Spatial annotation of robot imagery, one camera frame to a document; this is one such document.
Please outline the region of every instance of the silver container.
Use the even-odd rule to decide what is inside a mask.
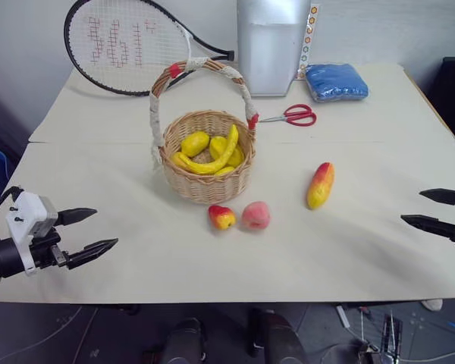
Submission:
[[[239,69],[253,96],[284,96],[300,62],[310,0],[237,0]]]

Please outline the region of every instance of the pink peach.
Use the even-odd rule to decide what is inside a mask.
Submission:
[[[243,211],[241,221],[253,230],[265,229],[270,223],[270,210],[263,201],[250,203]]]

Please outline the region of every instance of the tennis racket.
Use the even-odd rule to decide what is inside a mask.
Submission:
[[[234,60],[234,51],[202,41],[150,0],[78,0],[64,22],[64,42],[77,70],[95,85],[124,95],[149,95],[165,67],[190,57],[192,39],[219,54],[212,59]]]

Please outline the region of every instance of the small red apple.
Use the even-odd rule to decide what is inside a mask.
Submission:
[[[253,230],[265,229],[270,223],[270,210],[263,201],[250,203],[243,211],[241,221]]]
[[[236,215],[228,207],[212,205],[208,209],[208,214],[211,223],[218,230],[227,230],[236,224]]]

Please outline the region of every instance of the toy fruit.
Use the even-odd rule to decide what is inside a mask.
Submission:
[[[226,144],[228,141],[223,136],[214,136],[211,138],[211,142],[209,144],[209,153],[211,153],[212,159],[216,160],[219,156],[223,153],[226,149]],[[240,146],[236,146],[234,148],[233,155],[227,161],[227,165],[231,165],[233,167],[237,167],[244,161],[244,153]]]
[[[182,152],[176,152],[176,153],[174,153],[174,155],[171,157],[171,160],[173,161],[173,163],[174,163],[176,166],[178,166],[178,167],[180,167],[180,168],[182,168],[182,169],[185,169],[185,170],[189,171],[189,167],[187,167],[187,165],[186,165],[184,162],[182,162],[182,160],[179,158],[179,155],[180,155],[180,154],[182,154]]]
[[[236,224],[236,215],[228,207],[212,205],[208,209],[211,223],[218,230],[226,230]]]
[[[333,183],[334,165],[329,162],[322,163],[317,168],[306,194],[306,200],[311,209],[317,209],[327,201]]]
[[[270,210],[263,201],[250,203],[243,211],[241,221],[250,229],[262,230],[270,223]]]
[[[197,174],[214,174],[223,168],[226,163],[228,163],[229,158],[236,148],[237,139],[239,138],[239,133],[237,131],[236,125],[232,124],[229,134],[227,135],[227,145],[223,153],[215,161],[210,163],[195,163],[187,158],[185,155],[179,155],[179,158],[184,162],[189,169]]]
[[[195,157],[209,145],[209,135],[203,131],[189,134],[180,143],[180,150],[187,157]]]
[[[235,168],[233,166],[228,165],[227,167],[221,168],[219,171],[215,172],[214,175],[215,176],[221,176],[223,174],[226,174],[226,173],[234,171],[234,169]]]

